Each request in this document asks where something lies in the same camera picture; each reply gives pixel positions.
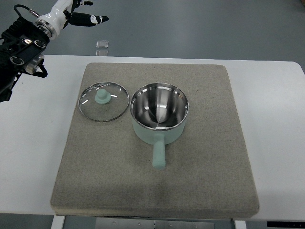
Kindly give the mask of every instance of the saucepan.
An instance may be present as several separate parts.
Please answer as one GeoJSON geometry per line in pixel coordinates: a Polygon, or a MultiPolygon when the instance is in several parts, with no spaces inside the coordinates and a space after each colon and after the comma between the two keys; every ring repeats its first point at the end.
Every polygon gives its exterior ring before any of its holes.
{"type": "Polygon", "coordinates": [[[165,145],[182,134],[189,112],[185,94],[167,83],[152,83],[137,90],[131,99],[130,112],[136,135],[153,145],[152,166],[164,169],[165,145]]]}

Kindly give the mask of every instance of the gray felt mat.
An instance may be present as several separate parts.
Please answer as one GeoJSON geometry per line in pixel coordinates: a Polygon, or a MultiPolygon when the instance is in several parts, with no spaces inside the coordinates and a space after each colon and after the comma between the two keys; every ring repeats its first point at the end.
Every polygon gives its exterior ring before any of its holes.
{"type": "Polygon", "coordinates": [[[130,97],[149,83],[180,88],[190,104],[184,132],[165,147],[166,169],[158,171],[152,167],[153,146],[136,136],[129,110],[98,123],[76,106],[51,199],[56,214],[231,219],[258,212],[224,66],[91,63],[80,94],[105,81],[121,84],[130,97]]]}

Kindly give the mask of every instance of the cable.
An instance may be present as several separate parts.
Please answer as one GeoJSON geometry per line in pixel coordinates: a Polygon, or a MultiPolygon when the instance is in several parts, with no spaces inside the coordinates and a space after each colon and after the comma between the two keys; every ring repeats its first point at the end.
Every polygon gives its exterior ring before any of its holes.
{"type": "Polygon", "coordinates": [[[22,7],[22,8],[25,8],[26,10],[30,10],[29,7],[24,6],[24,5],[20,5],[20,4],[14,5],[14,10],[16,11],[16,13],[18,14],[19,17],[22,17],[22,15],[21,15],[21,14],[19,13],[19,11],[17,10],[18,7],[22,7]]]}

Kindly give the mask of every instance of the glass pot lid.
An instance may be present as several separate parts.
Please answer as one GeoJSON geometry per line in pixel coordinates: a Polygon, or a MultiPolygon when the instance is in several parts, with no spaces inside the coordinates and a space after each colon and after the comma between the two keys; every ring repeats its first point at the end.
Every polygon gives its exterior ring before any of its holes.
{"type": "Polygon", "coordinates": [[[128,105],[128,92],[113,82],[101,82],[88,87],[78,100],[81,113],[97,122],[107,122],[120,117],[128,105]]]}

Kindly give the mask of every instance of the pot rim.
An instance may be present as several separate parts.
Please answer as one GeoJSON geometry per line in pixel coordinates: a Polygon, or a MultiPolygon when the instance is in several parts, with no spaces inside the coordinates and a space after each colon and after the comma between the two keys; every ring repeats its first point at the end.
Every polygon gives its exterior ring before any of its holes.
{"type": "Polygon", "coordinates": [[[185,94],[183,93],[183,91],[181,91],[178,87],[176,87],[176,86],[174,86],[174,85],[171,85],[171,84],[169,84],[169,83],[149,83],[149,84],[147,84],[147,85],[141,87],[140,89],[138,89],[135,93],[133,93],[132,98],[131,98],[130,103],[129,103],[130,114],[131,114],[132,118],[134,119],[134,121],[135,121],[137,124],[139,124],[140,126],[144,127],[145,129],[149,129],[149,130],[153,130],[153,131],[167,131],[167,130],[172,130],[172,129],[174,129],[174,128],[180,126],[180,125],[186,120],[186,117],[187,117],[187,115],[188,115],[188,113],[189,113],[189,109],[190,109],[190,105],[189,105],[189,102],[188,102],[188,100],[187,100],[187,97],[185,96],[185,94]],[[152,87],[152,86],[155,86],[155,85],[157,85],[157,84],[160,84],[160,86],[163,85],[163,86],[169,87],[169,88],[171,88],[171,89],[174,89],[175,91],[178,91],[178,93],[181,94],[181,95],[185,98],[185,100],[186,100],[186,104],[187,104],[187,105],[186,105],[186,106],[187,106],[187,108],[186,108],[186,113],[185,113],[183,119],[182,119],[178,124],[176,124],[176,125],[174,125],[174,126],[165,127],[165,128],[162,128],[162,129],[161,129],[161,128],[160,128],[160,129],[152,128],[152,127],[149,127],[149,126],[146,126],[146,125],[140,123],[140,122],[135,118],[135,116],[134,116],[134,114],[133,114],[133,112],[132,112],[132,102],[133,102],[133,100],[134,100],[136,97],[138,97],[137,95],[139,94],[139,92],[142,92],[142,91],[143,91],[145,88],[147,88],[147,87],[152,87]]]}

